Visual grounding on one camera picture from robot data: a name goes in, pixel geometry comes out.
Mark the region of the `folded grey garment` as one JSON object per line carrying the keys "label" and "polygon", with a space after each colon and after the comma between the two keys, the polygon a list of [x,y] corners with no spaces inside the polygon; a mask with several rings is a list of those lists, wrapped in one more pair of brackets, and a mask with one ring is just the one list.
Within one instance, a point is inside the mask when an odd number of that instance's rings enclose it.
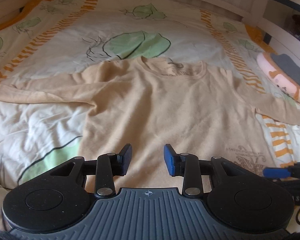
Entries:
{"label": "folded grey garment", "polygon": [[300,86],[300,67],[287,54],[270,54],[277,66]]}

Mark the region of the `beige knit sweater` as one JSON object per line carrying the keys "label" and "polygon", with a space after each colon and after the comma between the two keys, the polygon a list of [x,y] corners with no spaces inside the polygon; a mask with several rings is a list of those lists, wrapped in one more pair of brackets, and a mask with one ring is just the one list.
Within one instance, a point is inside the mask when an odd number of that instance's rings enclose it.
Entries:
{"label": "beige knit sweater", "polygon": [[167,174],[165,144],[201,159],[221,155],[261,174],[274,161],[256,114],[300,126],[295,106],[257,92],[231,71],[205,62],[176,67],[162,57],[104,61],[80,73],[0,84],[0,101],[87,107],[79,155],[96,159],[132,145],[132,162],[117,187],[180,187],[181,180]]}

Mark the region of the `white side cabinet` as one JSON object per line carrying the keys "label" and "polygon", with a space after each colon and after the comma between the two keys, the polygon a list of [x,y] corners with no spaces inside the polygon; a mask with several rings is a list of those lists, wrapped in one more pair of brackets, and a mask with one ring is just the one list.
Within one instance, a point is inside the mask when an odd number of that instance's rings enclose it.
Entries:
{"label": "white side cabinet", "polygon": [[254,25],[265,33],[264,42],[300,67],[300,38],[293,33],[293,15],[300,15],[300,0],[254,0],[252,15]]}

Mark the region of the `leaf patterned duvet cover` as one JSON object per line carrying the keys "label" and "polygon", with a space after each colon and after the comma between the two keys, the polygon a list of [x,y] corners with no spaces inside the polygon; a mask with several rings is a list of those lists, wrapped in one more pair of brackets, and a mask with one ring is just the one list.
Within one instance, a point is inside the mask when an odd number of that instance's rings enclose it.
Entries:
{"label": "leaf patterned duvet cover", "polygon": [[[165,58],[229,70],[257,92],[300,104],[257,64],[263,50],[244,24],[171,0],[42,1],[0,31],[0,84],[80,73],[104,61]],[[79,155],[88,108],[0,101],[1,207],[11,189]],[[273,166],[300,161],[300,126],[256,114]]]}

